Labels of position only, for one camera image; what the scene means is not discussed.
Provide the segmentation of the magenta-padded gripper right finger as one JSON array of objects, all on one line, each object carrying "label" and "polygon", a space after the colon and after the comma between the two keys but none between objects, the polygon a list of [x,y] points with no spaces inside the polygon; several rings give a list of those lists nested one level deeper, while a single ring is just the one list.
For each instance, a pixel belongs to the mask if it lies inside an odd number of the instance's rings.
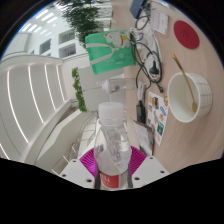
[{"label": "magenta-padded gripper right finger", "polygon": [[129,188],[143,187],[169,174],[154,156],[146,156],[135,147],[131,149],[132,155],[128,170]]}]

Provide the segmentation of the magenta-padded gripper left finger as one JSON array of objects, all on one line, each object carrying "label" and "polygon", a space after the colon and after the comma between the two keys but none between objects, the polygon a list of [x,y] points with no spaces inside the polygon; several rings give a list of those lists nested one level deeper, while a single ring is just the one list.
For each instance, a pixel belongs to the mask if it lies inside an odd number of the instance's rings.
[{"label": "magenta-padded gripper left finger", "polygon": [[72,159],[60,176],[78,186],[99,189],[100,178],[94,158],[94,149],[90,149],[79,159]]}]

